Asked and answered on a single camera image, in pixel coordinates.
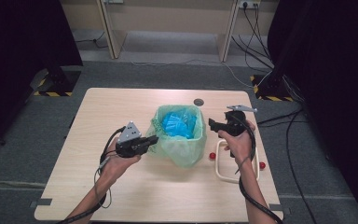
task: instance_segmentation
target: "hand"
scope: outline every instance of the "hand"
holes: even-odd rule
[[[139,155],[132,158],[119,157],[115,152],[116,142],[117,138],[113,140],[112,144],[107,149],[110,153],[108,153],[106,157],[110,157],[110,159],[103,167],[103,173],[101,174],[101,178],[107,179],[111,185],[113,185],[126,172],[127,168],[141,159],[141,156]]]
[[[252,131],[254,131],[254,124],[249,120],[246,121],[248,122]],[[228,143],[227,149],[231,150],[232,154],[234,154],[235,162],[238,165],[240,165],[246,157],[250,156],[252,151],[252,140],[247,131],[235,137],[221,130],[218,132],[218,134],[226,139]]]

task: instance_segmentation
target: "person's left hand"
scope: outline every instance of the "person's left hand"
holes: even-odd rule
[[[106,157],[110,157],[109,161],[103,167],[103,172],[101,178],[106,178],[111,184],[114,184],[129,168],[131,165],[135,164],[141,159],[141,156],[137,155],[132,158],[121,158],[116,152],[116,142],[115,138],[112,144],[107,149],[108,153]]]

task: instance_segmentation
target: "power socket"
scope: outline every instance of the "power socket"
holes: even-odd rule
[[[241,0],[240,1],[240,8],[243,8],[243,3],[246,2],[248,6],[246,9],[249,8],[255,8],[255,4],[257,4],[258,7],[260,7],[261,0]]]

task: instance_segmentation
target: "red object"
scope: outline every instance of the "red object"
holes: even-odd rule
[[[211,159],[211,160],[216,159],[216,154],[215,154],[214,152],[211,152],[211,153],[209,154],[209,159]]]
[[[260,166],[260,169],[266,168],[266,164],[262,161],[259,163],[259,166]]]

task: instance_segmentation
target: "desk leg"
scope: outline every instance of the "desk leg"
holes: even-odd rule
[[[223,35],[217,35],[217,50],[219,51],[219,59],[220,62],[224,63],[227,60],[227,54],[229,49],[229,44],[231,42],[231,36],[234,31],[235,27],[235,20],[237,18],[238,14],[238,5],[240,3],[240,0],[233,0],[232,1],[232,7],[231,7],[231,13],[228,19],[228,25],[226,33]]]
[[[111,29],[110,17],[106,10],[106,4],[103,0],[96,0],[98,8],[100,9],[101,20],[103,21],[103,28],[106,32],[107,44],[109,46],[110,57],[117,59],[121,52],[121,47],[127,36],[127,31],[115,31]]]

